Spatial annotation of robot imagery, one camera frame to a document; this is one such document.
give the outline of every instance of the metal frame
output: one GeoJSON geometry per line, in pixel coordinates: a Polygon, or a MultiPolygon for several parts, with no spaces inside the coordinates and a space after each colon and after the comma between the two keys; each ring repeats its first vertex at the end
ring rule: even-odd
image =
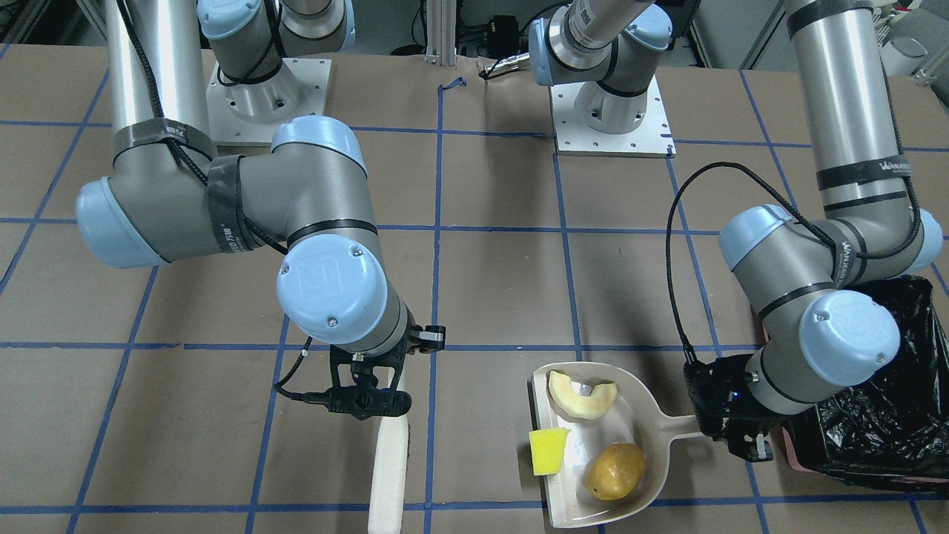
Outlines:
{"type": "Polygon", "coordinates": [[[620,135],[606,134],[589,127],[577,115],[573,105],[584,83],[563,84],[550,88],[553,126],[557,134],[557,152],[572,156],[633,156],[664,158],[676,154],[672,130],[653,77],[649,83],[649,107],[635,130],[620,135]]]}
{"type": "Polygon", "coordinates": [[[425,9],[428,17],[426,63],[454,67],[456,0],[426,0],[425,9]]]}

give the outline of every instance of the logo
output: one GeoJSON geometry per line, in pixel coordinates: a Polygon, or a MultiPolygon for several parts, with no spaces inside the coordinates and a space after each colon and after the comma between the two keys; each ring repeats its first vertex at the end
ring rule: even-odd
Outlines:
{"type": "Polygon", "coordinates": [[[909,163],[881,162],[880,168],[884,171],[908,171],[909,163]]]}
{"type": "Polygon", "coordinates": [[[237,238],[234,237],[233,232],[230,228],[225,226],[221,227],[221,232],[224,234],[224,239],[228,242],[228,246],[231,247],[231,252],[240,252],[240,245],[237,243],[237,238]]]}
{"type": "Polygon", "coordinates": [[[844,283],[847,275],[850,273],[850,260],[853,256],[853,245],[850,241],[843,241],[837,253],[837,279],[834,280],[837,285],[844,283]]]}

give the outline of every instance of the white handle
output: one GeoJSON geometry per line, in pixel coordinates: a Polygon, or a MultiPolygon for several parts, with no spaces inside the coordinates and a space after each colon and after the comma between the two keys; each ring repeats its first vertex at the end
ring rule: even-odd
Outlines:
{"type": "MultiPolygon", "coordinates": [[[[391,383],[389,370],[387,383],[391,383]]],[[[400,380],[404,384],[405,373],[400,380]]],[[[376,460],[369,493],[369,534],[399,534],[405,501],[405,470],[409,455],[409,421],[406,415],[382,417],[376,436],[376,460]]]]}

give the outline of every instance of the potato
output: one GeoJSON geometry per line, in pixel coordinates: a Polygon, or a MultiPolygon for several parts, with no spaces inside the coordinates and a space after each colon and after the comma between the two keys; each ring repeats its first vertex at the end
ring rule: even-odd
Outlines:
{"type": "Polygon", "coordinates": [[[590,464],[584,486],[601,501],[616,501],[636,489],[645,470],[641,448],[632,443],[613,444],[590,464]]]}

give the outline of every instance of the fruit peel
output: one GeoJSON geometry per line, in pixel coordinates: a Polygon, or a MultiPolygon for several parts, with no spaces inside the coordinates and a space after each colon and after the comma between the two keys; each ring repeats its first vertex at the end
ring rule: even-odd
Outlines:
{"type": "Polygon", "coordinates": [[[590,395],[581,395],[573,390],[570,377],[562,372],[551,371],[547,389],[553,402],[570,417],[599,419],[606,415],[616,400],[616,384],[607,382],[593,387],[590,395]]]}

